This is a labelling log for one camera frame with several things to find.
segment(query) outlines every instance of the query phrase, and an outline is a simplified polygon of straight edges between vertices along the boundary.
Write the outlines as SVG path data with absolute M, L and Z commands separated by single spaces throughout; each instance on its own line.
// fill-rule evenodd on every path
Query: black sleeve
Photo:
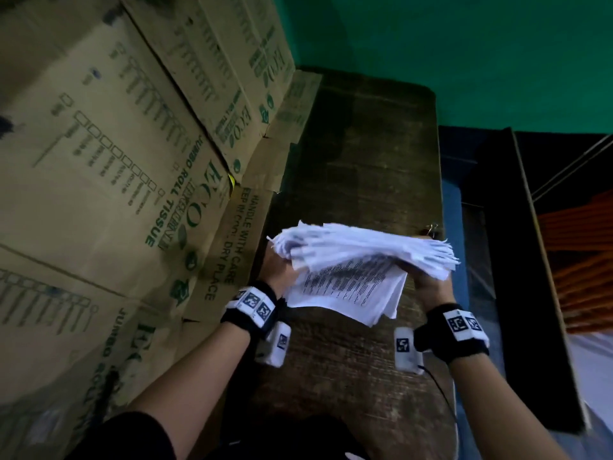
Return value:
M 128 411 L 93 429 L 65 460 L 136 458 L 176 459 L 162 425 L 146 413 Z

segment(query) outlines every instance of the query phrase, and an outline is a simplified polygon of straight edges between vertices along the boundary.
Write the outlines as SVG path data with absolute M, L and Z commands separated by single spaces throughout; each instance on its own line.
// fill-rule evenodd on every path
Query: black cable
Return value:
M 432 378 L 432 380 L 434 381 L 434 384 L 436 384 L 436 386 L 438 387 L 438 390 L 441 392 L 441 395 L 443 396 L 443 399 L 445 399 L 445 402 L 447 403 L 447 406 L 449 408 L 449 413 L 451 413 L 451 416 L 454 418 L 454 421 L 456 422 L 456 425 L 458 423 L 458 419 L 456 418 L 456 412 L 454 411 L 454 409 L 451 407 L 451 404 L 449 403 L 449 401 L 447 400 L 447 396 L 445 395 L 445 393 L 443 392 L 443 390 L 441 389 L 441 387 L 438 385 L 438 382 L 436 380 L 436 378 L 434 378 L 434 376 L 432 375 L 432 373 L 430 373 L 430 370 L 428 370 L 425 366 L 421 366 L 418 365 L 418 368 L 421 368 L 422 370 L 424 370 L 426 373 L 428 373 L 428 375 L 430 376 L 430 378 Z

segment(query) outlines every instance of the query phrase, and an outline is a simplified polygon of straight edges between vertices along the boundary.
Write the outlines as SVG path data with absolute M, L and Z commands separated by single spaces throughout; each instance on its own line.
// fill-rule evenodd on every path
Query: white paper sheet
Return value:
M 289 307 L 323 307 L 377 324 L 392 319 L 406 280 L 397 259 L 444 280 L 458 264 L 451 246 L 342 224 L 299 223 L 272 239 L 275 251 L 304 273 L 286 293 Z

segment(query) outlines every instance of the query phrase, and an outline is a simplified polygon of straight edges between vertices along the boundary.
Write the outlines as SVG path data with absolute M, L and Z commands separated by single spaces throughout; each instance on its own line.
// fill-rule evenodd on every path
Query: left hand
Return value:
M 268 284 L 279 299 L 291 286 L 293 286 L 300 275 L 300 271 L 292 268 L 292 262 L 281 258 L 275 252 L 272 242 L 266 246 L 264 261 L 260 274 L 257 277 L 259 280 Z

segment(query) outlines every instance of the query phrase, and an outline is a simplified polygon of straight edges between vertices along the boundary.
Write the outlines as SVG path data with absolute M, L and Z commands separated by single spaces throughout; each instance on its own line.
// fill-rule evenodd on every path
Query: teal wall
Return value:
M 294 58 L 423 84 L 439 124 L 613 132 L 613 0 L 276 0 Z

